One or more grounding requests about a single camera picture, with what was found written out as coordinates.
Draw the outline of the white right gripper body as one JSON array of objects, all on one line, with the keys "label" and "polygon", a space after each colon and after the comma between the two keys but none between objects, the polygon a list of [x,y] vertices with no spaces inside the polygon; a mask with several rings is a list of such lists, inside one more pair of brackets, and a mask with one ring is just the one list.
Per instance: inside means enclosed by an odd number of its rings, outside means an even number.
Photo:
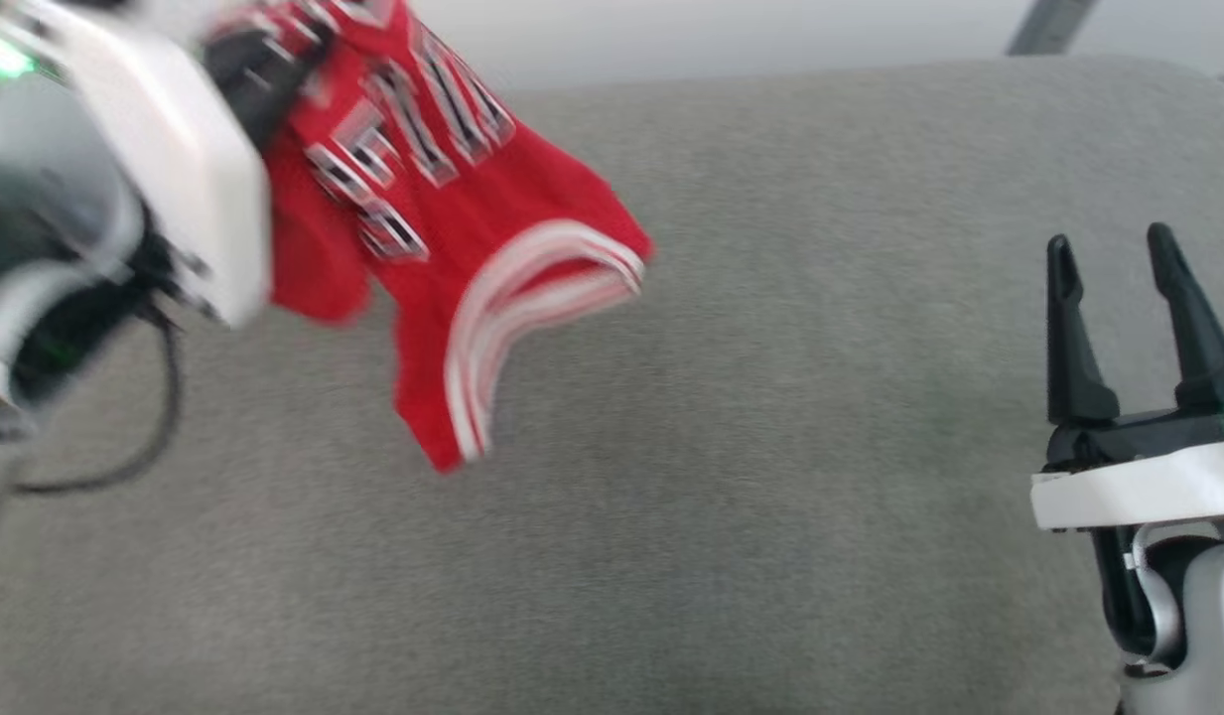
[{"label": "white right gripper body", "polygon": [[1051,395],[1031,479],[1036,525],[1056,530],[1224,517],[1224,404],[1121,415],[1111,395]]}]

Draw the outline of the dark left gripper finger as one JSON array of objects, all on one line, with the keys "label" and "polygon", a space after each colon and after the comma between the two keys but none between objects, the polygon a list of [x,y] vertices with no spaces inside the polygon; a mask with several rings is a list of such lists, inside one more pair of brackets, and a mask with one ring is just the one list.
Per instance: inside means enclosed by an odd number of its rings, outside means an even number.
[{"label": "dark left gripper finger", "polygon": [[289,31],[234,26],[204,38],[204,69],[256,151],[288,122],[300,91],[327,59],[327,26]]}]

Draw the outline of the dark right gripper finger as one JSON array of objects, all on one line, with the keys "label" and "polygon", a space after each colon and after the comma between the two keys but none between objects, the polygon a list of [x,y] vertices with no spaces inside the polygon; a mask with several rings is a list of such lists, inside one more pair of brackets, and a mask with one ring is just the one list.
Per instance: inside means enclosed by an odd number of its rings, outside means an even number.
[{"label": "dark right gripper finger", "polygon": [[1168,305],[1177,349],[1175,402],[1182,410],[1224,410],[1222,323],[1170,226],[1153,222],[1147,242],[1155,288]]},{"label": "dark right gripper finger", "polygon": [[1058,427],[1106,424],[1121,415],[1084,331],[1082,298],[1073,247],[1058,234],[1047,244],[1047,420]]}]

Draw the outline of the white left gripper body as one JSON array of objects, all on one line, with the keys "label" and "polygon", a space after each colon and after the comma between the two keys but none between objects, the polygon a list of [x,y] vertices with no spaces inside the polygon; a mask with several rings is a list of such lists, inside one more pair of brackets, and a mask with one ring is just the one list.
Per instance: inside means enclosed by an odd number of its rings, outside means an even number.
[{"label": "white left gripper body", "polygon": [[44,28],[37,51],[179,253],[179,288],[233,329],[252,321],[271,288],[266,167],[200,60],[121,15],[58,1],[16,13]]}]

